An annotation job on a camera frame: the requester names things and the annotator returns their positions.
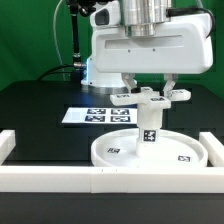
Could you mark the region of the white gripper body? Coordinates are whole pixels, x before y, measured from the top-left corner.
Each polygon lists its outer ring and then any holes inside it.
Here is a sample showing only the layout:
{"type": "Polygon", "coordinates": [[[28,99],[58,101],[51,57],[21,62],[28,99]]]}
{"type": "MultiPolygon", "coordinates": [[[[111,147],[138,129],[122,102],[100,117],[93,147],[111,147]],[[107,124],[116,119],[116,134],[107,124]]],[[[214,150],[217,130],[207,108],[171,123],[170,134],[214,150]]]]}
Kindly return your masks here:
{"type": "Polygon", "coordinates": [[[213,64],[210,16],[172,17],[154,36],[127,37],[123,27],[97,29],[92,62],[105,73],[200,74],[213,64]]]}

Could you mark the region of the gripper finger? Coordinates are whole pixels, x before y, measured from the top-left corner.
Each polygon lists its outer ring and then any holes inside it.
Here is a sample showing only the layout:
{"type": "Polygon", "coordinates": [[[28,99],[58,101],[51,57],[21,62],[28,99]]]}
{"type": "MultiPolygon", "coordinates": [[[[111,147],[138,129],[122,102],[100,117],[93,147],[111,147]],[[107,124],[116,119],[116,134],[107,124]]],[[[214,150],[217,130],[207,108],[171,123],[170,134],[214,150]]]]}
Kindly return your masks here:
{"type": "Polygon", "coordinates": [[[172,95],[172,90],[178,80],[178,75],[177,74],[165,74],[164,75],[164,81],[165,81],[165,86],[163,88],[163,94],[165,97],[170,98],[172,95]]]}
{"type": "Polygon", "coordinates": [[[129,93],[140,92],[140,88],[137,86],[134,73],[122,73],[121,77],[129,93]]]}

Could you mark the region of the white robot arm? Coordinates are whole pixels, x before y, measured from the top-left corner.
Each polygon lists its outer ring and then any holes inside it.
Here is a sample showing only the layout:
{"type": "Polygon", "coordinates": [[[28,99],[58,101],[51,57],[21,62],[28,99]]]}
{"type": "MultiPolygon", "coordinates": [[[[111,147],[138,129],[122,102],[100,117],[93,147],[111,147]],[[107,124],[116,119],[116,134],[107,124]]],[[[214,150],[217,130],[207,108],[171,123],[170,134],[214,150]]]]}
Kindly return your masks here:
{"type": "Polygon", "coordinates": [[[180,74],[201,74],[213,64],[215,18],[204,7],[174,8],[172,0],[106,0],[90,16],[92,51],[82,86],[96,93],[126,93],[137,74],[162,74],[166,90],[180,74]]]}

